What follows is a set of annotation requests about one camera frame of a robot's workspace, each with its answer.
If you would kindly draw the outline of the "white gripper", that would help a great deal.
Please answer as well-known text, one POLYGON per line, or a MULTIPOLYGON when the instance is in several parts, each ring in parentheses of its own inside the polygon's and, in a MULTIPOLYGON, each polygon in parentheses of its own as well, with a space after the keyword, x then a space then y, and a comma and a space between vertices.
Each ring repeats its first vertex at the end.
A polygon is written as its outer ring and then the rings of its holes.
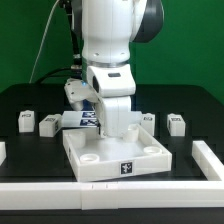
POLYGON ((136 91, 130 65, 117 68, 88 66, 87 82, 98 98, 94 109, 100 133, 108 137, 122 136, 130 123, 131 95, 136 91))

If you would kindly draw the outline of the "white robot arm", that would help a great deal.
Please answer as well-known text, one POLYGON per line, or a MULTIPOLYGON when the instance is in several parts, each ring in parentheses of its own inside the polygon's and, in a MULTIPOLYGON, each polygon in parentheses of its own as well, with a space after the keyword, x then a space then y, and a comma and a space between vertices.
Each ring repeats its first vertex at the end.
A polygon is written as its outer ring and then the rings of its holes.
POLYGON ((71 0, 72 29, 84 41, 82 72, 101 136, 120 137, 131 123, 136 91, 129 44, 147 43, 161 31, 161 0, 71 0))

